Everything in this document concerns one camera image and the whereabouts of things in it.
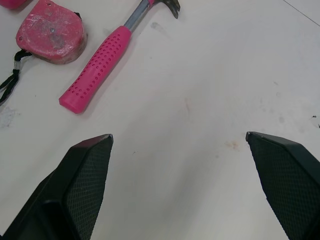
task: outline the pink object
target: pink object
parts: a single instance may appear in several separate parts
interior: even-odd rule
[[[150,3],[150,7],[155,3],[155,0],[148,0]]]
[[[26,0],[0,0],[0,5],[7,9],[16,9]]]
[[[87,38],[81,18],[73,11],[39,0],[19,28],[16,43],[50,63],[67,64],[82,54]]]
[[[77,80],[59,98],[60,105],[75,114],[82,113],[125,52],[131,35],[131,31],[125,26],[120,26],[111,33],[95,52]]]

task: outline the hammer head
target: hammer head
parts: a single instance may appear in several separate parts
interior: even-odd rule
[[[163,2],[168,8],[171,10],[173,16],[178,19],[179,11],[180,11],[180,4],[178,0],[156,0],[156,3]]]

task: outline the pink tape measure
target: pink tape measure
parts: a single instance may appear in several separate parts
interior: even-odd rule
[[[19,80],[22,58],[34,55],[53,64],[67,64],[82,54],[87,39],[78,13],[50,0],[39,0],[17,32],[16,43],[22,50],[15,55],[13,75],[0,85],[0,92],[4,91],[0,105],[9,97]]]
[[[26,0],[0,0],[0,5],[7,9],[16,9]]]

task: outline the stain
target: stain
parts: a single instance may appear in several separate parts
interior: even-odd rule
[[[285,122],[285,118],[284,118],[283,116],[280,116],[280,117],[279,117],[279,122],[280,122],[281,124],[283,124],[283,123]]]
[[[56,33],[52,33],[49,35],[49,40],[54,49],[62,49],[65,46],[65,39],[63,36],[58,35]]]
[[[170,36],[168,35],[167,31],[159,23],[157,22],[151,23],[151,28],[170,39]]]
[[[188,117],[190,118],[191,107],[190,107],[190,100],[188,98],[184,99],[184,105],[185,105],[185,109],[188,113]]]
[[[11,109],[10,107],[5,107],[0,112],[0,129],[9,128],[12,120],[15,116],[20,115],[15,109]]]
[[[228,148],[231,148],[231,149],[233,149],[235,151],[238,151],[238,152],[240,151],[239,150],[239,143],[237,141],[232,141],[232,142],[226,141],[224,143],[224,145],[226,145]]]
[[[316,115],[313,115],[310,118],[310,121],[313,126],[315,126],[317,129],[320,129],[320,117],[317,117]]]

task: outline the dirt mark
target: dirt mark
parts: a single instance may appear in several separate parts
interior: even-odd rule
[[[240,151],[239,149],[240,145],[237,141],[232,141],[232,142],[226,141],[224,145],[226,145],[228,148],[233,149],[235,151],[238,151],[238,152]]]

